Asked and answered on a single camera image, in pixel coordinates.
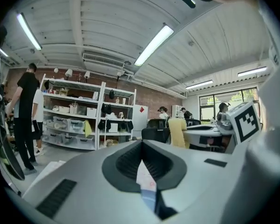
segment black rubber grip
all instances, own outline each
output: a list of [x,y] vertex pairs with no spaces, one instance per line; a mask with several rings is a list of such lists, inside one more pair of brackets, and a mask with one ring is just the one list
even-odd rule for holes
[[102,165],[103,175],[118,190],[140,192],[136,178],[141,160],[160,191],[177,187],[187,172],[183,159],[147,140],[139,140],[108,156]]

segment brick wall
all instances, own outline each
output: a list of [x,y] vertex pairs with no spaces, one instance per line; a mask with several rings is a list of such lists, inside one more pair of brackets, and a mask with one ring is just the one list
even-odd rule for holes
[[[9,70],[7,78],[7,87],[5,89],[7,99],[12,98],[17,88],[17,82],[25,71],[26,69]],[[53,76],[55,78],[62,78],[65,77],[65,72],[66,70],[59,69],[59,72],[56,74],[54,73],[53,69],[38,69],[35,75],[36,78],[41,82],[44,74],[46,74],[46,77],[50,78],[52,78]],[[77,81],[79,73],[79,71],[73,71],[73,76],[69,78],[69,80]],[[88,83],[96,85],[101,85],[103,81],[106,82],[107,87],[116,87],[116,79],[97,76],[93,74],[91,74],[91,78],[88,79]],[[149,119],[159,117],[159,113],[157,112],[157,110],[160,106],[167,107],[167,114],[171,116],[172,105],[182,105],[182,100],[179,98],[175,98],[165,93],[155,91],[140,85],[132,84],[130,82],[119,80],[117,88],[126,91],[134,91],[134,89],[137,89],[136,104],[148,106]]]

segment refrigerator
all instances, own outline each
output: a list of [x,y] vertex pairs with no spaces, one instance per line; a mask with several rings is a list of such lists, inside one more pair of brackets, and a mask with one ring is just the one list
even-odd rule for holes
[[146,128],[148,107],[143,105],[134,105],[133,112],[133,137],[141,138],[142,129]]

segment window frame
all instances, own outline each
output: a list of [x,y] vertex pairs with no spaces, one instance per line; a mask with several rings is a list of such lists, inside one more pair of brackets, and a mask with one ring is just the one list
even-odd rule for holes
[[[227,93],[231,93],[231,92],[241,92],[241,94],[242,94],[242,100],[243,100],[243,102],[245,102],[243,91],[247,91],[247,90],[251,90],[251,89],[256,89],[256,90],[258,91],[257,87],[251,87],[251,88],[245,88],[245,89],[234,90],[234,91],[229,91],[229,92],[221,92],[221,93],[215,93],[215,94],[210,94],[210,95],[199,96],[199,112],[200,112],[200,114],[199,114],[199,120],[200,120],[200,121],[203,121],[203,122],[210,122],[210,119],[201,119],[201,116],[202,116],[202,109],[203,109],[203,108],[213,108],[213,109],[214,109],[214,117],[216,118],[216,106],[215,106],[215,96],[216,96],[216,95],[227,94]],[[213,103],[212,105],[203,105],[203,106],[201,106],[201,105],[200,105],[200,103],[201,103],[200,98],[203,98],[203,97],[210,97],[210,96],[213,97],[214,103]],[[258,104],[258,112],[259,112],[259,118],[260,118],[261,114],[260,114],[259,99],[258,99],[258,100],[253,100],[253,103],[254,103],[254,104],[256,104],[256,103]]]

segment woman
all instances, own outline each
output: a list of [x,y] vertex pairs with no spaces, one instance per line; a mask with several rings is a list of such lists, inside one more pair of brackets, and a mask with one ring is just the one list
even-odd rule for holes
[[158,112],[160,112],[160,115],[159,115],[159,117],[160,117],[160,119],[166,119],[169,115],[167,115],[167,108],[166,107],[164,107],[164,106],[161,106],[159,109],[158,109]]
[[226,114],[227,111],[228,111],[228,105],[226,103],[222,102],[219,105],[219,112],[217,114],[217,120],[226,119],[226,115],[222,115],[222,114]]

